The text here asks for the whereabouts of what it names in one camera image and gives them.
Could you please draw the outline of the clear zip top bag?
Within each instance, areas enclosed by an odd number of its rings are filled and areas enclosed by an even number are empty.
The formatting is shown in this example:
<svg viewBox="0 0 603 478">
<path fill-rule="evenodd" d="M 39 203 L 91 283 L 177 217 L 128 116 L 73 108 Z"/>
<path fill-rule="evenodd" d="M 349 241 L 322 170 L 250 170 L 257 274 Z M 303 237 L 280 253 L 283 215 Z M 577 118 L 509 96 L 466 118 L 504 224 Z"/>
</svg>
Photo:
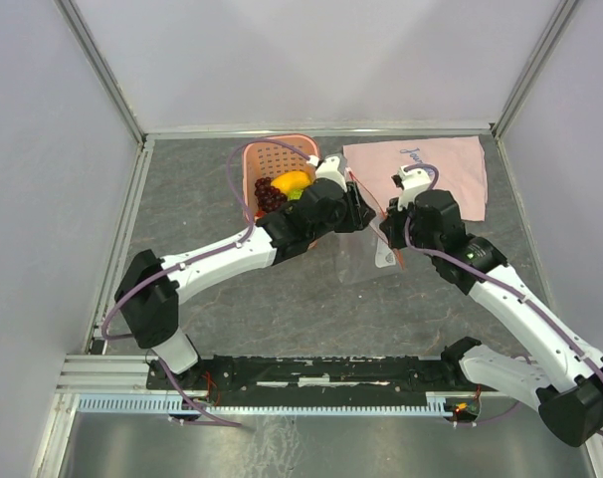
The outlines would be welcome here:
<svg viewBox="0 0 603 478">
<path fill-rule="evenodd" d="M 344 285 L 353 285 L 403 273 L 405 265 L 401 253 L 389 248 L 379 228 L 385 218 L 382 206 L 349 167 L 346 168 L 346 177 L 357 185 L 363 200 L 375 212 L 375 217 L 365 230 L 337 235 L 337 278 Z"/>
</svg>

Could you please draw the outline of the yellow toy mango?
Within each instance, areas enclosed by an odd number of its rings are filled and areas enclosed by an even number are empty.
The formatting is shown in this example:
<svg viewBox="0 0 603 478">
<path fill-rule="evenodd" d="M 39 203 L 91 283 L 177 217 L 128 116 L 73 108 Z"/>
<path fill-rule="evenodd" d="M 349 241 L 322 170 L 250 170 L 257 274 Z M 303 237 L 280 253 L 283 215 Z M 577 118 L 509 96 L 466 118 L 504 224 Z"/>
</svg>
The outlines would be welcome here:
<svg viewBox="0 0 603 478">
<path fill-rule="evenodd" d="M 304 171 L 290 171 L 272 180 L 271 185 L 285 195 L 293 191 L 304 190 L 312 183 L 311 177 Z"/>
</svg>

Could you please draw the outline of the pink plastic perforated basket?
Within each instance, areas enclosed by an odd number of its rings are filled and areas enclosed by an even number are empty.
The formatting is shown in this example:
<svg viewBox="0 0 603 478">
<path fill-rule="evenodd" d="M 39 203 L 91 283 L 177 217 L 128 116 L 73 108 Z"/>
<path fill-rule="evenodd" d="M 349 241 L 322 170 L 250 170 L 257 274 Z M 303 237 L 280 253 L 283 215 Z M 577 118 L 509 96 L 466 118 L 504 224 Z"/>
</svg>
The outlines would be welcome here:
<svg viewBox="0 0 603 478">
<path fill-rule="evenodd" d="M 289 133 L 270 136 L 274 139 L 300 150 L 306 155 L 320 156 L 318 144 L 310 136 L 301 133 Z M 259 219 L 263 213 L 258 206 L 255 195 L 255 183 L 262 177 L 276 177 L 291 172 L 304 171 L 311 179 L 315 178 L 315 169 L 296 152 L 280 145 L 257 141 L 243 150 L 243 194 L 244 201 L 254 216 Z"/>
</svg>

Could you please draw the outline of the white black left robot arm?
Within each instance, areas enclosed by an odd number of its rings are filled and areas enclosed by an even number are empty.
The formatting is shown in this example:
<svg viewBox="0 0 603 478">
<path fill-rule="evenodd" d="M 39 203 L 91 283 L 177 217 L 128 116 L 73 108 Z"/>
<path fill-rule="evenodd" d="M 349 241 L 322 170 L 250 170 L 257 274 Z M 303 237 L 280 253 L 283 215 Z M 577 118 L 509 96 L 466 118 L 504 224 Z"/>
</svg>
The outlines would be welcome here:
<svg viewBox="0 0 603 478">
<path fill-rule="evenodd" d="M 137 345 L 154 351 L 180 387 L 194 387 L 203 364 L 179 325 L 180 305 L 233 277 L 297 257 L 329 233 L 361 231 L 374 216 L 354 182 L 338 185 L 320 178 L 299 199 L 232 237 L 164 257 L 150 250 L 138 253 L 116 290 L 114 306 Z"/>
</svg>

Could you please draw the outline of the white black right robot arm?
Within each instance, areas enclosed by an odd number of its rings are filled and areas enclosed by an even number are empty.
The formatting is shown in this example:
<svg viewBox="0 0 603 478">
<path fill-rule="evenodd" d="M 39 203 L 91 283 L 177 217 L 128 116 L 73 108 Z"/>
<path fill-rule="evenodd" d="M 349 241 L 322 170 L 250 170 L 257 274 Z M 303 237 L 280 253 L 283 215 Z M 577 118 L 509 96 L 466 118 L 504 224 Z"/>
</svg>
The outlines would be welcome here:
<svg viewBox="0 0 603 478">
<path fill-rule="evenodd" d="M 497 247 L 467 232 L 450 192 L 391 199 L 380 229 L 392 248 L 429 257 L 441 278 L 496 317 L 531 355 L 523 362 L 462 339 L 439 366 L 447 387 L 472 382 L 506 394 L 537 411 L 572 447 L 602 432 L 603 353 L 559 320 Z"/>
</svg>

